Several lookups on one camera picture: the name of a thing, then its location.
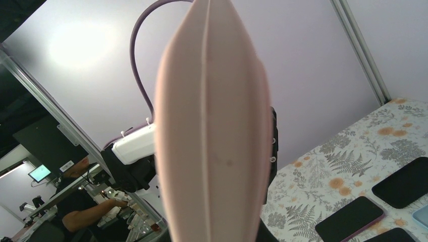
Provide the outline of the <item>pink phone case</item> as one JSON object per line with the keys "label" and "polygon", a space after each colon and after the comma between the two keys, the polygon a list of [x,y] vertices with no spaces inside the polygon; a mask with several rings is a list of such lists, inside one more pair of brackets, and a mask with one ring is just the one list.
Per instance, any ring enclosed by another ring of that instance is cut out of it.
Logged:
{"label": "pink phone case", "polygon": [[172,241],[255,241],[269,181],[269,85],[231,1],[194,1],[155,89],[156,168]]}

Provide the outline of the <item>black phone case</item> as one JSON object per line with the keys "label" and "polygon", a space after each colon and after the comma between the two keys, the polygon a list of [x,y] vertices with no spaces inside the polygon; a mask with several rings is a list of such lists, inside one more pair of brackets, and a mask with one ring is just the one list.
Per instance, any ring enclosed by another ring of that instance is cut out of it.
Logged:
{"label": "black phone case", "polygon": [[396,209],[427,194],[427,157],[419,157],[372,187],[375,196]]}

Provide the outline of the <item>black smartphone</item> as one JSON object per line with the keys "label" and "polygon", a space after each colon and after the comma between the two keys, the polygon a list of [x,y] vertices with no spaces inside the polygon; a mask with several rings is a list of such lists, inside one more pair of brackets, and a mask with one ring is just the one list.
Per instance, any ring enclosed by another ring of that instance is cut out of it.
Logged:
{"label": "black smartphone", "polygon": [[347,241],[384,217],[384,210],[361,196],[315,226],[323,241]]}
{"label": "black smartphone", "polygon": [[415,239],[404,229],[393,228],[365,242],[415,242]]}

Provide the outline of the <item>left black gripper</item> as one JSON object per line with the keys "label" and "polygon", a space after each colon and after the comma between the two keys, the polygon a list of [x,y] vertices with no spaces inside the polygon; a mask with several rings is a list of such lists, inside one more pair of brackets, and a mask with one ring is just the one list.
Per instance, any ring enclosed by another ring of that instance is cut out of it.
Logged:
{"label": "left black gripper", "polygon": [[[272,111],[272,120],[273,120],[273,140],[272,140],[272,153],[270,156],[270,175],[269,175],[269,183],[268,186],[270,186],[270,184],[272,183],[272,181],[274,180],[275,176],[277,175],[277,171],[278,171],[278,128],[277,128],[277,113],[276,110],[271,106],[271,111]],[[264,200],[264,204],[267,203],[267,199],[268,199],[268,188],[266,189],[266,195],[265,195],[265,200]]]}

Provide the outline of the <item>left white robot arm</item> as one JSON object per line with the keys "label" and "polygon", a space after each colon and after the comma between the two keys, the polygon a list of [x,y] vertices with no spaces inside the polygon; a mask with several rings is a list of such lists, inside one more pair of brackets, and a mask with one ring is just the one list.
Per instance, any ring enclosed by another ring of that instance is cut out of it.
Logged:
{"label": "left white robot arm", "polygon": [[[271,141],[272,147],[269,161],[270,172],[262,205],[267,203],[268,187],[275,178],[278,170],[277,113],[273,107],[271,107],[271,118],[273,122],[273,141]],[[159,168],[155,153],[154,131],[155,124],[144,125],[130,134],[120,136],[116,141],[107,144],[101,151],[101,156],[113,178],[127,192],[135,193],[141,189],[150,189],[149,183],[155,174],[158,174]],[[252,165],[256,161],[259,161],[258,158],[260,158],[258,156],[260,151],[256,149],[246,152],[243,149],[235,149],[233,151],[237,151],[237,154],[233,154],[232,158],[240,158],[239,161],[243,158],[243,165],[250,165],[250,168],[253,168]],[[178,159],[174,160],[174,167],[177,166],[175,173],[183,176],[186,173],[189,176],[190,174],[196,174],[197,171],[203,170],[205,167],[203,160],[190,159],[197,157],[189,156],[186,158],[189,158],[186,161],[189,164],[185,164],[184,159],[181,161]]]}

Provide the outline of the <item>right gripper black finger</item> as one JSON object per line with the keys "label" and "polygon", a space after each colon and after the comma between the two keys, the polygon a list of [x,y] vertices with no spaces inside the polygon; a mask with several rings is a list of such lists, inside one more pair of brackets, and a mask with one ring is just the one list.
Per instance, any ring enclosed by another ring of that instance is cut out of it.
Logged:
{"label": "right gripper black finger", "polygon": [[259,223],[256,242],[278,242],[277,238],[269,231],[262,220]]}

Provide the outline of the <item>light blue phone case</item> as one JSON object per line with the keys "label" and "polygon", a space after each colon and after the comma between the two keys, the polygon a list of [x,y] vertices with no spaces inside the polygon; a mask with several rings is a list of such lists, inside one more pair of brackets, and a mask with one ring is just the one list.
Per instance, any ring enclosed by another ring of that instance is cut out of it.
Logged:
{"label": "light blue phone case", "polygon": [[428,205],[414,211],[412,213],[413,220],[424,229],[428,229]]}

